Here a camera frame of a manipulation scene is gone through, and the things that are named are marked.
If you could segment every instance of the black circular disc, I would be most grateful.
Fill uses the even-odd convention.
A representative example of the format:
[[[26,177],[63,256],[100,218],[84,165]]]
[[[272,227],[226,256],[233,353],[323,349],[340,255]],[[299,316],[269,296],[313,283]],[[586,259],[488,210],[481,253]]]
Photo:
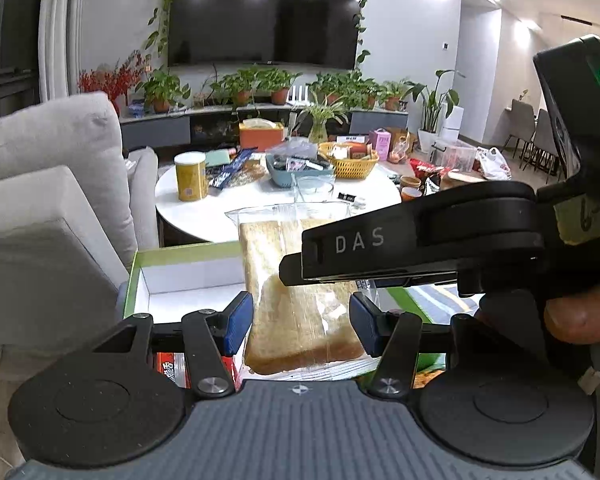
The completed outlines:
[[[26,457],[97,468],[160,445],[184,413],[180,389],[141,360],[85,353],[23,384],[11,399],[9,423]]]
[[[573,456],[593,424],[589,397],[549,368],[494,368],[453,368],[431,381],[419,401],[429,430],[464,455],[503,466]]]

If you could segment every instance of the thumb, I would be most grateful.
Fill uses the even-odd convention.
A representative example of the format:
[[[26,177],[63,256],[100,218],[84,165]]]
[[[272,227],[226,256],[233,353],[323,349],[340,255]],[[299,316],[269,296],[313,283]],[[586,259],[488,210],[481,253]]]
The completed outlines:
[[[600,284],[582,294],[548,301],[544,322],[549,332],[561,341],[600,342]]]

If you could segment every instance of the glass vase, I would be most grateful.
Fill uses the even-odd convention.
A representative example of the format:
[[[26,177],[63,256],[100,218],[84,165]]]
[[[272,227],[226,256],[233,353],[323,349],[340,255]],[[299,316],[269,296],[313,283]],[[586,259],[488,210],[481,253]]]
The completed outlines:
[[[316,121],[314,119],[314,126],[312,126],[309,132],[309,142],[314,144],[320,144],[321,142],[327,142],[327,127],[326,120]]]

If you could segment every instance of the black tv screen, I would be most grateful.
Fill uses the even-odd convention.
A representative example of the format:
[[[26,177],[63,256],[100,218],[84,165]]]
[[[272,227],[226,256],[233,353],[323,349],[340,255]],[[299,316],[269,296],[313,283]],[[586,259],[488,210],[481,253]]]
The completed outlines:
[[[313,64],[351,69],[360,0],[173,0],[169,65]]]

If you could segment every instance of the bread slice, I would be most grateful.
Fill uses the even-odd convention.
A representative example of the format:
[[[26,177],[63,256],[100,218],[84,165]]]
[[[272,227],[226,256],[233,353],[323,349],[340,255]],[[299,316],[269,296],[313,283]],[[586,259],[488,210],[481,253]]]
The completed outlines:
[[[244,363],[257,374],[351,360],[364,353],[349,322],[349,297],[357,290],[355,282],[287,287],[278,277],[282,257],[301,251],[302,231],[325,223],[240,225],[245,280],[254,299]]]

